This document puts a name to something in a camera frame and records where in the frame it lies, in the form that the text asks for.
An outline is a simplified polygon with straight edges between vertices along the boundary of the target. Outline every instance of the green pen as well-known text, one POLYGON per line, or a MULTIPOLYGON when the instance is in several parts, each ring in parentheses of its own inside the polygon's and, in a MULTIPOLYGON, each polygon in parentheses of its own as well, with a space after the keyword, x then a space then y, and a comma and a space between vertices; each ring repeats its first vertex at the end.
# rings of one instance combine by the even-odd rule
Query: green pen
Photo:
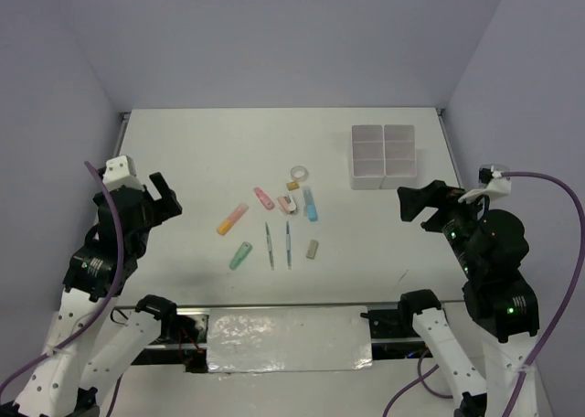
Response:
POLYGON ((234 258, 231 259, 231 262, 229 262, 229 268, 232 271, 238 269, 238 266, 240 266, 244 259, 248 257, 248 254, 250 254, 250 251, 252 251, 252 245, 244 241, 238 248, 238 251, 236 252, 236 255, 234 255, 234 258))

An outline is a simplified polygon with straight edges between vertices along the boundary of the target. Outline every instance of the stationery item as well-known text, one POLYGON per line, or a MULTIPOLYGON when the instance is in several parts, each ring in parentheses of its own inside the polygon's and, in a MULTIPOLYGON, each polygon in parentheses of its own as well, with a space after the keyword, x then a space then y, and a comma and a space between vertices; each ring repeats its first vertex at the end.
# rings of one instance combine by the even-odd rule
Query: stationery item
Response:
POLYGON ((307 250, 307 259, 314 259, 315 254, 317 253, 317 248, 319 247, 318 241, 311 241, 309 243, 309 249, 307 250))
POLYGON ((286 263, 289 269, 293 267, 293 256, 291 255, 291 226, 286 222, 286 263))
POLYGON ((286 183, 286 187, 289 189, 289 191, 293 191, 293 190, 296 190, 299 187, 299 183, 296 182, 296 181, 287 182, 286 183))
POLYGON ((281 204, 284 214, 296 214, 296 202, 290 193, 284 196, 278 196, 278 203, 281 204))
POLYGON ((266 245, 268 246, 268 260, 271 263, 271 269, 274 271, 274 255, 272 254, 272 238, 271 238, 271 231, 268 228, 268 223, 264 222, 266 227, 266 245))
POLYGON ((304 197, 304 207, 306 208, 307 218, 311 222, 316 222, 317 217, 317 207, 314 205, 313 199, 313 192, 309 186, 303 187, 303 197, 304 197))
POLYGON ((244 204, 243 202, 239 204, 236 209, 234 209, 231 214, 223 222, 221 222, 221 225, 218 226, 218 234, 225 236, 226 233, 231 230, 231 227, 233 227, 234 223, 236 223, 246 211, 248 211, 248 205, 244 204))
POLYGON ((303 182, 309 176, 309 171, 303 166, 294 166, 291 169, 291 179, 295 182, 303 182))
POLYGON ((266 209, 274 208, 274 202, 272 202, 272 199, 270 199, 269 196, 266 193, 264 193, 264 191, 262 191, 260 187, 254 188, 254 193, 256 193, 256 196, 266 209))
POLYGON ((238 251, 234 255, 234 258, 231 259, 231 262, 229 262, 229 268, 232 271, 238 269, 238 266, 240 266, 244 259, 248 257, 248 254, 250 254, 250 251, 252 251, 252 245, 244 241, 238 248, 238 251))

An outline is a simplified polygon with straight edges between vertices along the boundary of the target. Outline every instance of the wall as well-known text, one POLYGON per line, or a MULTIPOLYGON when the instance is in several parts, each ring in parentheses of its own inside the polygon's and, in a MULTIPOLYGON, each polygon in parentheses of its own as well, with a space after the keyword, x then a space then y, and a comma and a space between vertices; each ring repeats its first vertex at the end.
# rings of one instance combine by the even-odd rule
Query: wall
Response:
MULTIPOLYGON (((584 47, 583 0, 502 0, 447 106, 467 186, 481 163, 497 162, 558 176, 585 198, 584 47)), ((514 179, 501 207, 526 224, 531 252, 522 271, 537 292, 545 326, 577 259, 575 209, 556 186, 523 178, 514 179)), ((537 361, 559 417, 582 415, 584 310, 581 281, 537 361)))
POLYGON ((40 352, 69 257, 91 225, 97 188, 83 161, 102 164, 118 132, 50 3, 0 0, 1 380, 40 352))
POLYGON ((443 105, 500 0, 58 0, 118 110, 443 105))

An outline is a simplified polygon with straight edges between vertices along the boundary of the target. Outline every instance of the pen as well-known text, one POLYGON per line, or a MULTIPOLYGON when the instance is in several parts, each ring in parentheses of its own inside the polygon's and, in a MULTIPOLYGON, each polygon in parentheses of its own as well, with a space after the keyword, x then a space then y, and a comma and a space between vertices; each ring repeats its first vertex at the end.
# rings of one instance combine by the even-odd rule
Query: pen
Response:
POLYGON ((268 259, 271 261, 271 269, 274 271, 274 255, 272 255, 272 239, 271 231, 268 228, 268 222, 264 222, 266 226, 266 244, 268 246, 268 259))
POLYGON ((293 257, 291 256, 291 226, 289 222, 286 222, 286 262, 289 265, 289 269, 293 266, 293 257))

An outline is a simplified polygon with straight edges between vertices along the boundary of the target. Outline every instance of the gray eraser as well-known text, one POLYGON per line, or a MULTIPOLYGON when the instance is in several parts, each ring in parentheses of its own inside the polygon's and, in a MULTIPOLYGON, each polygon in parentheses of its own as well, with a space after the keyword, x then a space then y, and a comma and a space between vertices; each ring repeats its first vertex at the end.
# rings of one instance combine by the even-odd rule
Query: gray eraser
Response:
POLYGON ((314 256, 317 253, 318 246, 319 246, 318 241, 311 241, 311 243, 309 243, 309 249, 307 250, 307 259, 314 259, 314 256))

